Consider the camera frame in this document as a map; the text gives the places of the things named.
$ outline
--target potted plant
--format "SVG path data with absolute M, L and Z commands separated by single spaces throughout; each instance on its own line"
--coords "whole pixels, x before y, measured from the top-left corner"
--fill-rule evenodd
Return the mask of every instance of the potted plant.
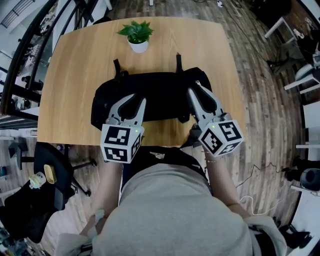
M 132 21 L 130 25 L 123 25 L 124 28 L 117 33 L 126 36 L 126 39 L 132 50 L 138 54 L 147 50 L 149 45 L 149 37 L 153 30 L 149 28 L 150 22 L 142 22 L 141 24 Z

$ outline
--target black bag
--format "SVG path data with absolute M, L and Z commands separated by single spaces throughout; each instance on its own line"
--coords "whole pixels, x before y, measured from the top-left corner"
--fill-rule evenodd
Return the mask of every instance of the black bag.
M 118 59 L 114 60 L 115 78 L 103 83 L 95 92 L 91 109 L 91 124 L 101 130 L 112 105 L 131 94 L 136 95 L 119 110 L 122 118 L 134 117 L 140 101 L 146 98 L 143 121 L 174 118 L 178 118 L 182 123 L 189 121 L 191 110 L 188 104 L 187 89 L 195 87 L 195 90 L 199 90 L 196 81 L 210 91 L 211 85 L 205 72 L 198 67 L 183 71 L 181 55 L 176 55 L 176 61 L 175 73 L 154 72 L 129 75 L 128 71 L 121 71 Z M 212 102 L 208 102 L 207 105 L 208 110 L 216 110 L 216 108 L 212 109 Z

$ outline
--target wooden floor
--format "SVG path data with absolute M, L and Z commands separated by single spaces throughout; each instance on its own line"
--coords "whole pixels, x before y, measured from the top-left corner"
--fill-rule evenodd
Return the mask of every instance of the wooden floor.
M 244 3 L 242 8 L 235 8 L 230 1 L 224 1 L 223 4 L 225 6 L 219 8 L 217 2 L 211 0 L 203 3 L 193 0 L 155 0 L 154 6 L 149 6 L 148 0 L 117 0 L 108 16 L 113 20 L 144 16 L 189 17 L 223 25 L 240 80 L 248 137 L 235 153 L 226 157 L 228 169 L 236 185 L 240 185 L 252 173 L 252 177 L 238 187 L 238 192 L 241 197 L 253 197 L 255 214 L 263 213 L 274 207 L 279 200 L 285 199 L 267 213 L 285 224 L 293 214 L 298 193 L 291 193 L 291 183 L 285 180 L 283 173 L 277 173 L 269 164 L 275 165 L 278 172 L 289 166 L 297 154 L 295 145 L 304 141 L 300 95 L 295 89 L 283 89 L 286 84 L 294 81 L 294 72 L 288 70 L 277 76 L 273 75 L 263 58 L 275 58 L 279 39 L 276 35 L 268 40 L 264 38 L 268 29 L 256 20 Z M 233 19 L 263 58 L 253 49 Z M 15 159 L 9 161 L 8 145 L 8 141 L 0 141 L 1 165 L 11 168 L 8 180 L 0 181 L 3 192 L 22 186 L 33 170 L 33 165 L 29 163 L 24 166 L 23 171 L 16 170 L 13 167 Z M 28 145 L 28 154 L 32 156 L 35 141 L 28 141 Z M 105 166 L 100 148 L 74 146 L 70 150 L 71 163 L 74 165 L 89 158 L 96 159 L 98 167 L 79 169 L 75 177 L 94 193 L 99 183 L 99 173 L 104 171 Z M 49 220 L 40 245 L 53 255 L 60 233 L 79 233 L 89 217 L 90 202 L 91 198 L 82 194 L 72 197 L 66 209 L 55 213 Z M 249 198 L 243 199 L 242 203 L 251 211 Z

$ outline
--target wooden table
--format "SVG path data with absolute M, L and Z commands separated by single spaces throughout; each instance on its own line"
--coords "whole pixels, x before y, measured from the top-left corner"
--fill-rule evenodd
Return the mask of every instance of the wooden table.
M 100 145 L 101 131 L 91 125 L 96 89 L 115 76 L 119 59 L 129 74 L 175 72 L 176 54 L 184 70 L 199 67 L 208 76 L 224 111 L 231 113 L 246 136 L 246 121 L 237 69 L 220 24 L 178 17 L 140 17 L 154 29 L 144 53 L 131 50 L 116 34 L 132 18 L 92 25 L 63 35 L 54 50 L 42 90 L 38 120 L 40 142 Z M 143 145 L 178 146 L 195 123 L 177 119 L 144 122 Z

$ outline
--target green leaves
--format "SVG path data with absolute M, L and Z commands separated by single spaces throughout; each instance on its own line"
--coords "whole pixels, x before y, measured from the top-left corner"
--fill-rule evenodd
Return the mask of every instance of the green leaves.
M 152 35 L 153 29 L 149 28 L 150 22 L 142 22 L 141 24 L 131 22 L 131 25 L 123 25 L 123 29 L 118 31 L 119 35 L 127 36 L 128 41 L 132 44 L 140 44 L 145 41 L 149 41 L 149 37 Z

